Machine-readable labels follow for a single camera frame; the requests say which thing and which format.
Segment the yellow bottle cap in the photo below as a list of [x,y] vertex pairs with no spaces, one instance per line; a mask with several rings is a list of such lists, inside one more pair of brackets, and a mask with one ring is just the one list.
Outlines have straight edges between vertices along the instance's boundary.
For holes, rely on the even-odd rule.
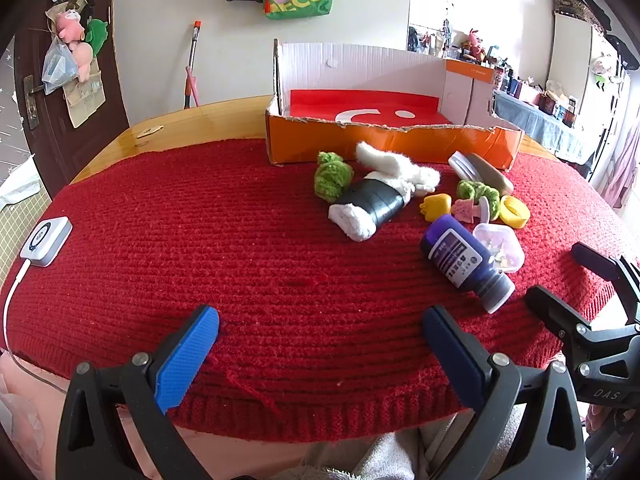
[[530,219],[530,211],[518,198],[505,195],[500,200],[499,218],[506,226],[519,230],[526,226]]

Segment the clear small plastic case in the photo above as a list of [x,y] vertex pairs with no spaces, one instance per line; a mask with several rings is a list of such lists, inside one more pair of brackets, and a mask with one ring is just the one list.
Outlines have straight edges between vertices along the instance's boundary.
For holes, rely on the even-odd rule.
[[510,226],[480,223],[474,228],[473,235],[490,252],[490,261],[499,271],[515,273],[523,266],[524,250]]

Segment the purple paint bottle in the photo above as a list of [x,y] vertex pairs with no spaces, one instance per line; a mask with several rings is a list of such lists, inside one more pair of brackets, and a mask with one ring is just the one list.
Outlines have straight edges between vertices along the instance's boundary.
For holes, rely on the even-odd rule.
[[512,296],[515,285],[492,261],[489,250],[451,214],[426,229],[420,248],[428,261],[462,292],[472,292],[493,314]]

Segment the grey square compact case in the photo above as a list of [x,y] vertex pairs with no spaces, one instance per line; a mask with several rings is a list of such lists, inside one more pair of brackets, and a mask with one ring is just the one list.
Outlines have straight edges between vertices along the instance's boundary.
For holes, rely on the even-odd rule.
[[480,180],[488,186],[495,188],[501,196],[511,195],[514,191],[514,184],[497,168],[492,166],[480,155],[470,153],[466,159],[480,176]]

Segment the pink mushroom hair clip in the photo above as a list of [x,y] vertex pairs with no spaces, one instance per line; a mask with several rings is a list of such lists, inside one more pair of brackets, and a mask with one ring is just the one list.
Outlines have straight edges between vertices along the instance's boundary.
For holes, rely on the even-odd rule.
[[451,206],[451,215],[461,223],[488,223],[491,220],[489,200],[485,196],[478,200],[459,198]]

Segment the green knitted scrunchie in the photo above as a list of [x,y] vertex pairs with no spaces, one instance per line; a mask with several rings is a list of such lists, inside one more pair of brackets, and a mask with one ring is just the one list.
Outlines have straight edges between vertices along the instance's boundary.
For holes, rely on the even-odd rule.
[[319,152],[314,173],[314,194],[333,204],[348,189],[354,170],[334,152]]
[[496,188],[483,182],[460,180],[457,185],[457,196],[460,200],[472,200],[477,203],[481,197],[485,197],[489,204],[489,219],[497,220],[499,217],[500,194]]

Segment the yellow pepper toy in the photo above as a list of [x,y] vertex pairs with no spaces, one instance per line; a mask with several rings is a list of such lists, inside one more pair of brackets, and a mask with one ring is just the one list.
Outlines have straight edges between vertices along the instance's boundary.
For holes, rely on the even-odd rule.
[[425,196],[420,203],[420,213],[426,222],[434,222],[444,214],[450,214],[452,205],[451,196],[448,194],[433,194]]

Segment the black white sock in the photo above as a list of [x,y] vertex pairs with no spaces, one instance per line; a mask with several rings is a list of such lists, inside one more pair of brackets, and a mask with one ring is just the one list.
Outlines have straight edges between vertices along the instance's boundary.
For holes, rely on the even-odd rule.
[[329,206],[329,219],[354,242],[364,242],[398,214],[414,192],[412,183],[372,171]]

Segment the white fluffy star scrunchie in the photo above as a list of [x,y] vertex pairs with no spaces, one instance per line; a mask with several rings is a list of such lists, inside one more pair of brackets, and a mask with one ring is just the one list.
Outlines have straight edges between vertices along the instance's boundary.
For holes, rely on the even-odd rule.
[[417,196],[433,193],[440,182],[437,170],[419,166],[405,155],[377,150],[363,141],[356,146],[356,159],[378,174],[411,184]]

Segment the blue covered side table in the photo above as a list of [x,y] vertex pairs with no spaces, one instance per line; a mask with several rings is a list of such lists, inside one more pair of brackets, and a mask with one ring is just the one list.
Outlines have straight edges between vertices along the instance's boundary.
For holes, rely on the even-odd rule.
[[596,151],[599,138],[582,129],[568,128],[537,107],[506,92],[494,91],[495,114],[518,126],[547,151],[566,162],[582,165]]

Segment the dark brown door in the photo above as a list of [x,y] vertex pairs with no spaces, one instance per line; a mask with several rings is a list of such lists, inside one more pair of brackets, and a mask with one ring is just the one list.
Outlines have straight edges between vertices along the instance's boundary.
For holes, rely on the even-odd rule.
[[55,196],[129,126],[113,0],[22,0],[14,79],[26,141]]

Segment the beige hanging pouch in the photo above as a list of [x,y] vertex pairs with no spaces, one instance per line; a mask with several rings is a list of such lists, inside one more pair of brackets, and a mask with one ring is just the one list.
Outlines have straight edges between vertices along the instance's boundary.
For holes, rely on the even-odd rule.
[[89,79],[74,79],[62,87],[70,123],[77,129],[93,115],[106,99],[101,72],[91,73]]

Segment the orange tipped broom stick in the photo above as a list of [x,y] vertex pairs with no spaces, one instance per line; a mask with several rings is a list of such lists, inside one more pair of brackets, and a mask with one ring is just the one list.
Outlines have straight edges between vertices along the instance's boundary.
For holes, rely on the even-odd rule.
[[188,62],[186,63],[186,84],[184,85],[183,100],[183,108],[185,110],[188,110],[192,106],[198,107],[200,105],[200,98],[198,97],[198,84],[196,83],[196,78],[194,76],[194,62],[201,26],[201,21],[195,21],[193,23],[189,57]]

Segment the green plush toy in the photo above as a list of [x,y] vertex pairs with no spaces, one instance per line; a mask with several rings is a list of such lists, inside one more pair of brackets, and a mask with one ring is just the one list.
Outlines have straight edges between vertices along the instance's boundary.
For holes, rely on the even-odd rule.
[[100,53],[107,38],[107,22],[104,22],[99,18],[92,18],[88,21],[85,28],[85,42],[91,47],[94,56],[97,56]]

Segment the pink plush toy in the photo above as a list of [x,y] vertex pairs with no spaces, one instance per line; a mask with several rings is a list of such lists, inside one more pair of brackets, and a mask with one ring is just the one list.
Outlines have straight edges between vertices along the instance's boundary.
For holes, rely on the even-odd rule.
[[80,24],[80,14],[73,10],[61,12],[56,16],[55,25],[58,39],[62,40],[72,52],[78,67],[78,80],[87,81],[94,54],[92,47],[85,40],[85,29]]

